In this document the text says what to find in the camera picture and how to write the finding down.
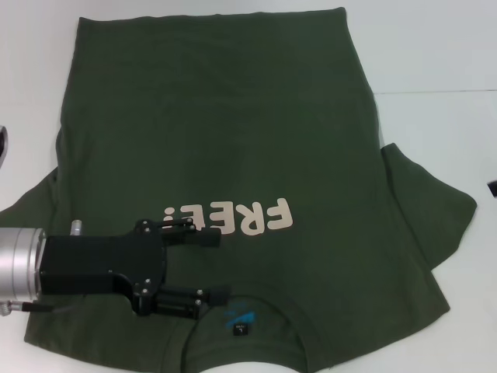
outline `green t-shirt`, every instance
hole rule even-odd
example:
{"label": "green t-shirt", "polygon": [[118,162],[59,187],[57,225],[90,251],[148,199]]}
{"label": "green t-shirt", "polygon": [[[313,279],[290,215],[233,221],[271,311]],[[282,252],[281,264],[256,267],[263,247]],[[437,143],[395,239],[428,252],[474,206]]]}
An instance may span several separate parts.
{"label": "green t-shirt", "polygon": [[233,297],[198,322],[138,317],[118,295],[45,297],[76,306],[31,315],[26,341],[134,371],[314,372],[428,326],[449,310],[431,269],[476,204],[377,131],[344,9],[81,19],[58,169],[0,226],[67,234],[77,218],[117,235],[193,216],[221,247],[171,248],[167,283]]}

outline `clothing label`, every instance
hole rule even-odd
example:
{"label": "clothing label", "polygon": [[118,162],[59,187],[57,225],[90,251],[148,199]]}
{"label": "clothing label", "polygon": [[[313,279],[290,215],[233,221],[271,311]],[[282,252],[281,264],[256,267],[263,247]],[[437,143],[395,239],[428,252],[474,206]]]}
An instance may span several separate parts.
{"label": "clothing label", "polygon": [[248,336],[249,325],[245,323],[234,324],[233,325],[233,335],[234,336]]}

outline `white surface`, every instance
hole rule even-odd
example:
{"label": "white surface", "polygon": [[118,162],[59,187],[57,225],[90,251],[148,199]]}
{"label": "white surface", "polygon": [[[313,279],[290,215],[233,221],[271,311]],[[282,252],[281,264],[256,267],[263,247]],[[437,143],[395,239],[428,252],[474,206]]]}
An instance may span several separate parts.
{"label": "white surface", "polygon": [[[399,2],[0,0],[0,124],[9,154],[0,210],[57,164],[54,142],[79,16],[123,19],[173,14],[290,12],[345,6],[350,32],[376,93],[385,143],[396,142],[433,175],[469,193],[478,212],[458,252],[435,275],[452,310],[431,327],[333,368],[336,373],[497,371],[497,4],[488,0]],[[27,315],[0,319],[0,369],[11,373],[105,373],[23,342]],[[212,372],[288,371],[234,364]]]}

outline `metal cylinder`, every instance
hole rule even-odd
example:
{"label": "metal cylinder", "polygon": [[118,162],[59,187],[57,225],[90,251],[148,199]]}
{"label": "metal cylinder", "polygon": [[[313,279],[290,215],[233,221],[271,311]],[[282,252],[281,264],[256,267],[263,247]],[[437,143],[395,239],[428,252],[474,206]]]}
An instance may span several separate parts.
{"label": "metal cylinder", "polygon": [[83,222],[81,220],[73,220],[71,223],[71,235],[81,235],[83,233]]}
{"label": "metal cylinder", "polygon": [[7,156],[7,147],[9,146],[9,136],[7,135],[7,128],[0,126],[0,167]]}
{"label": "metal cylinder", "polygon": [[0,228],[0,301],[32,301],[40,292],[43,229]]}

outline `black object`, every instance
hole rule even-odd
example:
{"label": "black object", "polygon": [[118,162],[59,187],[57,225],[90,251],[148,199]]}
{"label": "black object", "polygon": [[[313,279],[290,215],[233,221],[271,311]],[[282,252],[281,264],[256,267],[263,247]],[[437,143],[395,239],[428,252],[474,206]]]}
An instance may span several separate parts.
{"label": "black object", "polygon": [[497,181],[492,181],[491,183],[488,183],[488,188],[492,192],[492,196],[497,197]]}
{"label": "black object", "polygon": [[233,335],[234,336],[248,336],[249,325],[247,323],[239,323],[233,325]]}
{"label": "black object", "polygon": [[8,147],[8,135],[7,129],[3,126],[0,126],[0,167],[2,167],[2,163],[7,156],[7,147]]}
{"label": "black object", "polygon": [[21,311],[23,312],[52,312],[54,306],[52,305],[41,305],[40,303],[29,303],[23,302]]}
{"label": "black object", "polygon": [[47,238],[40,265],[44,295],[125,295],[138,315],[161,313],[198,319],[203,305],[224,305],[228,287],[211,289],[163,286],[167,247],[194,244],[219,246],[221,231],[197,231],[191,218],[138,221],[126,235],[83,235]]}
{"label": "black object", "polygon": [[3,129],[0,131],[0,158],[3,156],[5,150],[5,135]]}

